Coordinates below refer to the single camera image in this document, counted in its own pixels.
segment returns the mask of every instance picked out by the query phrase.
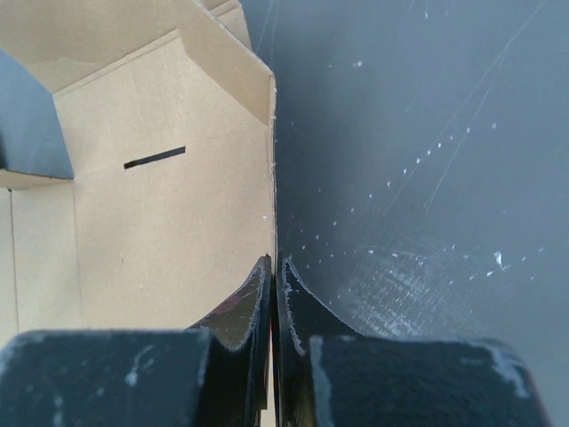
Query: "cardboard box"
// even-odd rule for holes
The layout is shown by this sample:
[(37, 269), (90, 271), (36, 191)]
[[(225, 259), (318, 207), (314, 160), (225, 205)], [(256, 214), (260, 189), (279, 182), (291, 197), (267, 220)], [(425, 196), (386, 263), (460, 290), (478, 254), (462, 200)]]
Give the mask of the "cardboard box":
[(0, 45), (75, 173), (0, 171), (0, 345), (189, 326), (275, 254), (275, 81), (237, 1), (3, 0)]

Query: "gray table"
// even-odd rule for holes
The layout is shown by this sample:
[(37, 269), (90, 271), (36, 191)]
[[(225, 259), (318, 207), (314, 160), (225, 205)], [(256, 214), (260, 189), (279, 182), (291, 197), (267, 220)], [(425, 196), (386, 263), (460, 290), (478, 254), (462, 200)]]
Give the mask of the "gray table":
[[(363, 333), (509, 342), (565, 425), (569, 2), (243, 3), (308, 286)], [(5, 57), (0, 79), (0, 157), (69, 176), (49, 95)]]

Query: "black slot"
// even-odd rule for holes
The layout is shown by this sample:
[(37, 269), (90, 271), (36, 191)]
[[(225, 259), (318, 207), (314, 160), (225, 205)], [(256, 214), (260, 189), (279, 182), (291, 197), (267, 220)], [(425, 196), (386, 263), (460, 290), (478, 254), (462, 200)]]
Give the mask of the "black slot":
[(168, 157), (178, 156), (179, 154), (184, 154), (186, 152), (186, 147), (179, 147), (178, 149), (169, 149), (164, 153), (154, 154), (152, 156), (139, 158), (136, 160), (132, 160), (128, 163), (124, 164), (124, 169), (130, 169), (135, 166), (146, 165), (148, 163), (157, 162), (158, 160), (164, 160)]

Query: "gray surface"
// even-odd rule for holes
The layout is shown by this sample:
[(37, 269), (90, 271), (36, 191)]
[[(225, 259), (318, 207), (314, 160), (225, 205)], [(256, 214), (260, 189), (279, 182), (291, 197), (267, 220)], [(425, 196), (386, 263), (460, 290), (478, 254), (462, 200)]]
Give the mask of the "gray surface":
[[(566, 425), (569, 3), (243, 3), (279, 89), (279, 244), (309, 287), (364, 333), (509, 342)], [(7, 67), (8, 163), (69, 171), (49, 98)]]

